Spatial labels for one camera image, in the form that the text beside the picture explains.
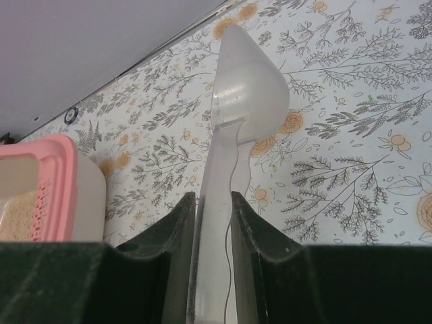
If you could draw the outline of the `clear plastic litter scoop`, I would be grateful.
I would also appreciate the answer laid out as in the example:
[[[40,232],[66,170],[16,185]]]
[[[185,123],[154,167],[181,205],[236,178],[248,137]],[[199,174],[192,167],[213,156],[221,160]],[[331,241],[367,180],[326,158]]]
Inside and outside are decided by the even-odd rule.
[[[232,192],[245,193],[253,146],[274,135],[290,104],[279,69],[240,26],[223,33],[211,102],[213,136],[200,187],[187,323],[236,323]]]

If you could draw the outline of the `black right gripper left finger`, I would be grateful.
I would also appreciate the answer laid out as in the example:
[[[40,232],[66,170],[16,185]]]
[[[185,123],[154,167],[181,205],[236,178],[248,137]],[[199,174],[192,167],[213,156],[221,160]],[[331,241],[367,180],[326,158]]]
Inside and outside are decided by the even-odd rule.
[[[3,243],[2,323],[185,323],[195,221],[186,193],[131,240]]]

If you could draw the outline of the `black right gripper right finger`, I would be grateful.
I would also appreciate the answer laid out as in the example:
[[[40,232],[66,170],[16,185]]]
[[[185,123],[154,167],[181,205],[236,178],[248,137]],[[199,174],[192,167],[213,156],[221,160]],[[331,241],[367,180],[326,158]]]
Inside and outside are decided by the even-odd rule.
[[[301,245],[232,193],[239,323],[430,323],[427,246]]]

